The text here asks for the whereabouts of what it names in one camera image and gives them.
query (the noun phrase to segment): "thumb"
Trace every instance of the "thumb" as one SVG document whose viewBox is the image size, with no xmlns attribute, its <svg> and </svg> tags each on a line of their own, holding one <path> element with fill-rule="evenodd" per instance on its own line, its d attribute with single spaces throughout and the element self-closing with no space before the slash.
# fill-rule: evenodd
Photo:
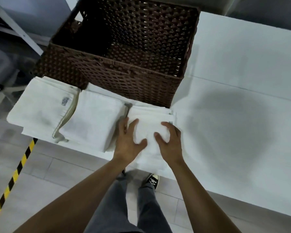
<svg viewBox="0 0 291 233">
<path fill-rule="evenodd" d="M 139 152 L 141 152 L 144 148 L 146 148 L 147 145 L 148 145 L 147 139 L 143 139 L 140 142 L 140 144 L 138 144 L 138 149 L 140 150 Z"/>
<path fill-rule="evenodd" d="M 166 144 L 166 142 L 163 140 L 161 134 L 159 134 L 158 132 L 154 133 L 154 137 L 155 137 L 156 142 L 159 144 L 159 147 L 161 147 L 161 145 Z"/>
</svg>

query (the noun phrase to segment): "gray pants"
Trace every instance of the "gray pants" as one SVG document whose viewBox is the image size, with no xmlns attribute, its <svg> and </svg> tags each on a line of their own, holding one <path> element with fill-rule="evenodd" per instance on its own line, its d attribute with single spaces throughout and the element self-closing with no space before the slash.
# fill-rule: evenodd
<svg viewBox="0 0 291 233">
<path fill-rule="evenodd" d="M 127 216 L 126 188 L 126 177 L 120 174 L 101 200 L 84 233 L 172 233 L 149 183 L 138 189 L 138 224 L 131 224 Z"/>
</svg>

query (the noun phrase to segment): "forearm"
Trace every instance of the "forearm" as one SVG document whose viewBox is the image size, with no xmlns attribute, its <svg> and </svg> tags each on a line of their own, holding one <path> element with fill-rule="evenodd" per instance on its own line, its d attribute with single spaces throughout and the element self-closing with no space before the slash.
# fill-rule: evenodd
<svg viewBox="0 0 291 233">
<path fill-rule="evenodd" d="M 186 163 L 171 165 L 194 232 L 240 233 L 229 217 L 202 187 Z"/>
<path fill-rule="evenodd" d="M 15 233 L 83 232 L 115 178 L 127 166 L 113 159 L 32 216 Z"/>
</svg>

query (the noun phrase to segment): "person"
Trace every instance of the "person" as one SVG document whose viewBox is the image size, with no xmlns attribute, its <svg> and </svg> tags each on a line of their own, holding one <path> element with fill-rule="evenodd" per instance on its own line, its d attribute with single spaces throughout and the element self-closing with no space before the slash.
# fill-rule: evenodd
<svg viewBox="0 0 291 233">
<path fill-rule="evenodd" d="M 63 195 L 44 207 L 15 233 L 171 233 L 171 229 L 155 199 L 159 184 L 157 175 L 150 175 L 138 189 L 138 224 L 128 221 L 125 167 L 147 146 L 133 141 L 138 119 L 127 126 L 128 118 L 119 123 L 119 136 L 111 161 Z M 186 165 L 181 148 L 181 132 L 162 122 L 170 132 L 169 142 L 154 133 L 163 159 L 170 166 L 182 192 L 194 233 L 240 233 L 229 217 L 202 187 Z"/>
</svg>

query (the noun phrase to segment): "person's left hand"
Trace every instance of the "person's left hand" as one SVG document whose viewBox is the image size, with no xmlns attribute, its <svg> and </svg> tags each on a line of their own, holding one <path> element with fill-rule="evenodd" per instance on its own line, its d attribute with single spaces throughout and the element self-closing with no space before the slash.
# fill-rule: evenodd
<svg viewBox="0 0 291 233">
<path fill-rule="evenodd" d="M 116 140 L 116 148 L 113 159 L 124 161 L 130 164 L 137 155 L 148 145 L 147 139 L 143 139 L 140 144 L 136 144 L 133 139 L 134 129 L 139 119 L 131 122 L 127 128 L 128 117 L 119 123 L 119 136 Z"/>
</svg>

